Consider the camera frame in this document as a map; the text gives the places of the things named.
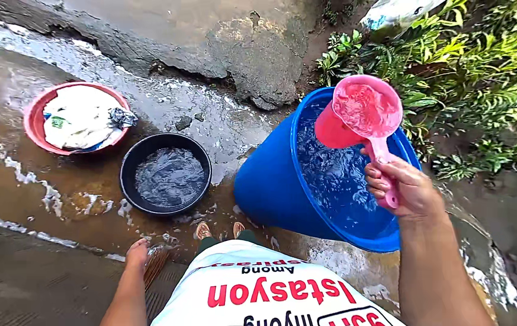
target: dark green pants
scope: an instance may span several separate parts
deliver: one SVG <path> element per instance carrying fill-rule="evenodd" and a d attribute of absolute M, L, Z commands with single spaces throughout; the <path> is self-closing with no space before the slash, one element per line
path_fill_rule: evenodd
<path fill-rule="evenodd" d="M 240 234 L 238 235 L 238 238 L 236 238 L 236 239 L 249 241 L 254 244 L 261 245 L 257 241 L 255 234 L 250 230 L 244 230 L 243 232 L 240 232 Z M 219 243 L 220 243 L 220 241 L 216 240 L 213 237 L 206 237 L 206 238 L 202 239 L 202 241 L 200 241 L 200 246 L 198 246 L 198 253 L 196 255 L 197 256 L 200 255 L 200 253 L 203 252 L 204 250 L 211 248 L 215 244 L 219 244 Z"/>

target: hand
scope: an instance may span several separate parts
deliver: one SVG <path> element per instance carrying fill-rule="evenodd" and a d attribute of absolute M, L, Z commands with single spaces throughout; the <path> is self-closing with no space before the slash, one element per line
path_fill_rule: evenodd
<path fill-rule="evenodd" d="M 139 239 L 134 242 L 126 253 L 126 267 L 144 268 L 148 258 L 149 242 L 145 239 Z"/>
<path fill-rule="evenodd" d="M 365 149 L 361 154 L 367 155 Z M 429 177 L 403 159 L 392 155 L 386 164 L 371 162 L 365 166 L 368 190 L 376 199 L 385 197 L 389 185 L 381 181 L 381 175 L 393 180 L 400 193 L 400 207 L 392 209 L 400 220 L 433 220 L 445 216 L 444 202 Z"/>

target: gray cloth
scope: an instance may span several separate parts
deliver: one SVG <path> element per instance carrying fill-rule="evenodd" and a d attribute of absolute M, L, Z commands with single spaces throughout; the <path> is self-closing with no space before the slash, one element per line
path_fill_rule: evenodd
<path fill-rule="evenodd" d="M 138 122 L 138 117 L 130 111 L 115 107 L 110 108 L 110 120 L 119 129 L 124 129 L 135 126 Z"/>

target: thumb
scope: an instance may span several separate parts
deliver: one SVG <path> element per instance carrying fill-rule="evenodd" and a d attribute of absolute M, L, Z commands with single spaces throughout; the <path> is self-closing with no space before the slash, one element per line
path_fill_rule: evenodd
<path fill-rule="evenodd" d="M 398 161 L 387 163 L 374 162 L 374 164 L 382 174 L 391 179 L 395 179 L 411 186 L 418 186 L 420 184 L 419 177 L 414 175 L 411 170 L 407 169 L 404 165 L 401 165 Z"/>

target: sandal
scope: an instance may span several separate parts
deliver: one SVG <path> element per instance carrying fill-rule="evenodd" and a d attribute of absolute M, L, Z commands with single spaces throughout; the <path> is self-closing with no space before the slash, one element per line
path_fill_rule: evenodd
<path fill-rule="evenodd" d="M 208 227 L 206 222 L 198 223 L 198 226 L 196 227 L 196 236 L 198 237 L 198 240 L 202 240 L 206 237 L 212 237 L 212 234 L 210 233 L 210 228 Z"/>
<path fill-rule="evenodd" d="M 237 239 L 238 236 L 240 235 L 240 232 L 243 232 L 244 230 L 245 230 L 245 226 L 242 225 L 242 223 L 234 222 L 234 226 L 233 226 L 234 239 Z"/>

